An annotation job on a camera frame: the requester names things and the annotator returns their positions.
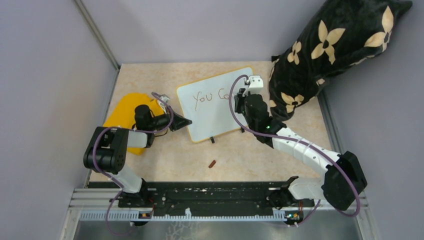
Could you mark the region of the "brown marker cap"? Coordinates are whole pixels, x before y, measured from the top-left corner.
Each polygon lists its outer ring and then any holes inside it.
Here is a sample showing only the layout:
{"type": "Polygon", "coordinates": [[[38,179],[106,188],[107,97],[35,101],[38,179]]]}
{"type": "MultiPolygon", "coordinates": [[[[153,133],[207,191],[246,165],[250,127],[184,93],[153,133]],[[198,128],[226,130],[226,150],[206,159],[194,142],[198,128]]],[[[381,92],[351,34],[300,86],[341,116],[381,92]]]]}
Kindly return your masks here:
{"type": "Polygon", "coordinates": [[[215,164],[216,164],[216,160],[213,160],[213,161],[209,164],[208,168],[212,168],[215,164]]]}

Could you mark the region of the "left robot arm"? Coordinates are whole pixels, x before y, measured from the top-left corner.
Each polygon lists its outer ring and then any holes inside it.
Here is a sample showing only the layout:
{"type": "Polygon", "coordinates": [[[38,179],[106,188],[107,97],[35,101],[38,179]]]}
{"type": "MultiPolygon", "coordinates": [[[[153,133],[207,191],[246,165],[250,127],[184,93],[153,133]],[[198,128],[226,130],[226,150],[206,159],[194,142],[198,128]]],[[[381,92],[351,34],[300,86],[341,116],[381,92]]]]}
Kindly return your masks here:
{"type": "Polygon", "coordinates": [[[135,129],[97,127],[83,155],[83,165],[111,179],[120,189],[120,197],[130,199],[138,207],[151,201],[147,182],[126,164],[128,148],[150,148],[156,134],[177,131],[192,124],[171,108],[154,115],[146,104],[134,110],[135,129]]]}

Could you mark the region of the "yellow framed whiteboard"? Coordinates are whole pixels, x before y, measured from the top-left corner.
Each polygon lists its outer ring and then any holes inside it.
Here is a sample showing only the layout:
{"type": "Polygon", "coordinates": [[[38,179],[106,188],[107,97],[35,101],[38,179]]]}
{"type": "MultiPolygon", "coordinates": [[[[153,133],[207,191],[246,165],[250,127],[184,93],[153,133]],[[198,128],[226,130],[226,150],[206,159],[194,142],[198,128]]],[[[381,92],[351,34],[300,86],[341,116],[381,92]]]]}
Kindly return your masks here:
{"type": "Polygon", "coordinates": [[[241,128],[230,111],[230,88],[239,76],[253,73],[250,66],[245,66],[176,88],[182,115],[192,121],[187,127],[192,142],[207,141],[241,128]]]}

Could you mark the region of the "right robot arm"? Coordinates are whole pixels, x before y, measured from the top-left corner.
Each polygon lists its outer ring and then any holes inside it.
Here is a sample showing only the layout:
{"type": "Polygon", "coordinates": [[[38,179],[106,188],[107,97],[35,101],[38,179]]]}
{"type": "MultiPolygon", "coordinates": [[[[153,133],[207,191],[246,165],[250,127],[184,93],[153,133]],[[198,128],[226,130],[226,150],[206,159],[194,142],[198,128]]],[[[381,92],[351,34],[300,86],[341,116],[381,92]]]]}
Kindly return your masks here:
{"type": "Polygon", "coordinates": [[[359,195],[368,182],[354,153],[328,150],[301,137],[269,115],[260,94],[240,88],[233,98],[231,113],[244,117],[244,130],[262,144],[291,155],[318,174],[316,178],[295,177],[290,180],[287,189],[281,193],[284,204],[295,206],[303,199],[325,200],[335,209],[346,211],[353,203],[359,202],[359,195]]]}

